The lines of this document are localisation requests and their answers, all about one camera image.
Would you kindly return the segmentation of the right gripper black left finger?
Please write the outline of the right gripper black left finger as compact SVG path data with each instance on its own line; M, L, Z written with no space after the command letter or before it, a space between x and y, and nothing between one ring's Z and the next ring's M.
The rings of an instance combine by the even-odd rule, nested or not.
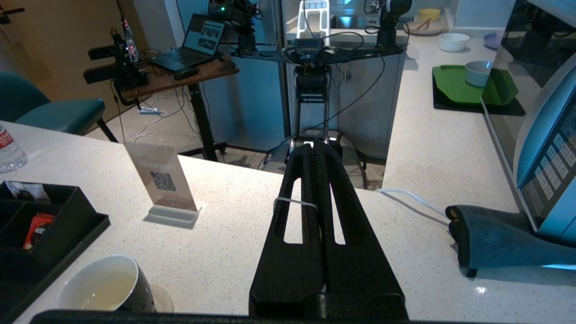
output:
M250 316L304 316L324 285L313 160L310 145L294 150L288 160L249 291ZM291 203L301 207L301 244L284 241Z

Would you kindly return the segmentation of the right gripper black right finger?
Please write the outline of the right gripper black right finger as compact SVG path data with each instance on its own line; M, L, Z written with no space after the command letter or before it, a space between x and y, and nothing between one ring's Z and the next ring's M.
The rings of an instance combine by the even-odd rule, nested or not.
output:
M315 143L323 275L331 317L407 320L405 294L337 152Z

